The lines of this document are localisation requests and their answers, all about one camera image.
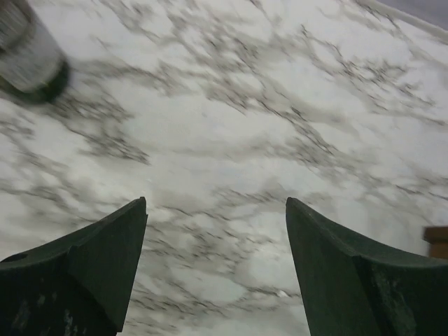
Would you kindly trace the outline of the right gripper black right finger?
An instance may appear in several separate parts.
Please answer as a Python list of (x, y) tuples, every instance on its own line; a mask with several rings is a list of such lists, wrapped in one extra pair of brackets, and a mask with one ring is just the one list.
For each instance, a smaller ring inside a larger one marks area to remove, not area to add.
[(382, 244), (286, 201), (286, 227), (315, 336), (447, 334), (447, 261)]

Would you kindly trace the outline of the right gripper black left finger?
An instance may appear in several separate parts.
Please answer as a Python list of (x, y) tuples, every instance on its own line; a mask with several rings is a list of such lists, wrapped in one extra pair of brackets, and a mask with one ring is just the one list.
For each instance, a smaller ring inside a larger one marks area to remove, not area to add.
[(146, 223), (140, 197), (96, 223), (2, 260), (1, 334), (122, 332)]

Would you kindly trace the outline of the green wine bottle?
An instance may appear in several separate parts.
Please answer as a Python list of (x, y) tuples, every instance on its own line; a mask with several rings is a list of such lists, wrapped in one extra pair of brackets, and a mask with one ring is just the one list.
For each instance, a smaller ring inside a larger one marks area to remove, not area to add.
[(1, 2), (1, 91), (30, 104), (67, 87), (67, 57), (27, 1)]

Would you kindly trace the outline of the brown wooden wine rack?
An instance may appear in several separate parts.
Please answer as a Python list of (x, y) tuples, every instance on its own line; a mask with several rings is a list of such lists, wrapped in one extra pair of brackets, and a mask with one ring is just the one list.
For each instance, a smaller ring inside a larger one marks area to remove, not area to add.
[(426, 227), (423, 239), (428, 242), (428, 255), (432, 258), (448, 259), (448, 227)]

